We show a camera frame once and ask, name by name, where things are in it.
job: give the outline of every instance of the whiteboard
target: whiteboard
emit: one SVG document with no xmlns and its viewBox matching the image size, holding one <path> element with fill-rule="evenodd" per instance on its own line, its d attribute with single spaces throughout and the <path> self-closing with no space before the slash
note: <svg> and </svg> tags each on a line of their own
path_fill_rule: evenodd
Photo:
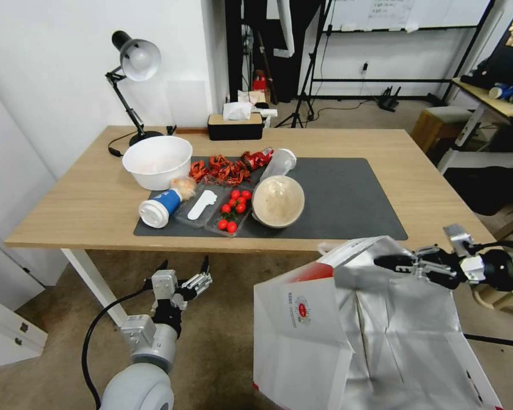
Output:
<svg viewBox="0 0 513 410">
<path fill-rule="evenodd" d="M 476 26 L 489 0 L 333 0 L 325 27 L 333 30 L 402 30 Z"/>
</svg>

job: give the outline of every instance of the red packaging wrapper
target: red packaging wrapper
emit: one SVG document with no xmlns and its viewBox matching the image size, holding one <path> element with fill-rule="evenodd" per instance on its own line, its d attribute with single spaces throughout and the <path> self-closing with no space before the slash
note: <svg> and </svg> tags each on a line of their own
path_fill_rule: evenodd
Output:
<svg viewBox="0 0 513 410">
<path fill-rule="evenodd" d="M 252 154 L 250 154 L 249 151 L 245 151 L 241 155 L 241 161 L 243 161 L 249 171 L 253 172 L 264 165 L 268 165 L 272 159 L 273 153 L 274 150 L 272 147 L 264 148 L 262 151 L 257 151 Z"/>
</svg>

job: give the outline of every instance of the tissue box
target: tissue box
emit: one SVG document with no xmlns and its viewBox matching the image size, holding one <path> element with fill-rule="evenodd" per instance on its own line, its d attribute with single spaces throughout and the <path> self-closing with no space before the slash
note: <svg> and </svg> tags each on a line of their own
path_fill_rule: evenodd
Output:
<svg viewBox="0 0 513 410">
<path fill-rule="evenodd" d="M 248 120 L 228 121 L 221 114 L 211 114 L 207 121 L 209 138 L 212 141 L 259 140 L 264 123 L 259 113 L 251 113 Z"/>
</svg>

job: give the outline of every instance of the tripod stand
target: tripod stand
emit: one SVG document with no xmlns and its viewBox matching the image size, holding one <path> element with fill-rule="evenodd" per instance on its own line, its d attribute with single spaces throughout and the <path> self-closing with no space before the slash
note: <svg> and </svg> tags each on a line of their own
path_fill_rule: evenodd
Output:
<svg viewBox="0 0 513 410">
<path fill-rule="evenodd" d="M 321 40 L 321 35 L 323 33 L 323 28 L 325 27 L 325 20 L 327 20 L 327 15 L 329 14 L 329 9 L 331 8 L 333 0 L 329 0 L 327 3 L 327 0 L 321 0 L 321 6 L 319 6 L 319 21 L 317 23 L 317 35 L 315 39 L 315 45 L 313 47 L 313 51 L 310 53 L 310 64 L 308 65 L 308 69 L 306 71 L 306 77 L 304 78 L 304 84 L 302 85 L 302 91 L 300 95 L 298 96 L 298 102 L 296 103 L 296 109 L 295 111 L 290 114 L 287 118 L 285 118 L 283 121 L 281 121 L 279 124 L 277 124 L 275 127 L 280 127 L 283 124 L 285 124 L 287 121 L 292 119 L 291 122 L 291 128 L 296 128 L 296 122 L 300 124 L 301 128 L 304 128 L 304 124 L 302 123 L 302 120 L 300 119 L 300 107 L 302 106 L 302 102 L 305 101 L 308 104 L 308 109 L 310 112 L 308 113 L 308 120 L 314 119 L 314 109 L 312 107 L 311 94 L 312 90 L 310 87 L 310 95 L 306 94 L 306 85 L 308 84 L 308 80 L 310 79 L 310 74 L 313 74 L 315 70 L 315 59 L 317 55 L 317 49 L 319 48 L 319 42 Z"/>
</svg>

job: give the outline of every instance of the white cabinet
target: white cabinet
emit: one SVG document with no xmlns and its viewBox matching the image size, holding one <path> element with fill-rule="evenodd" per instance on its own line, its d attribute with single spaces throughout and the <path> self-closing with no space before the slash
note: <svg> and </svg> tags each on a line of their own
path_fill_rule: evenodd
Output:
<svg viewBox="0 0 513 410">
<path fill-rule="evenodd" d="M 37 106 L 34 115 L 46 120 Z M 54 183 L 55 179 L 0 102 L 0 249 L 44 285 L 55 285 L 65 268 L 67 260 L 61 251 L 8 248 L 3 241 Z"/>
<path fill-rule="evenodd" d="M 15 310 L 44 290 L 27 272 L 0 249 L 0 303 Z"/>
<path fill-rule="evenodd" d="M 42 354 L 47 334 L 0 304 L 0 366 Z"/>
</svg>

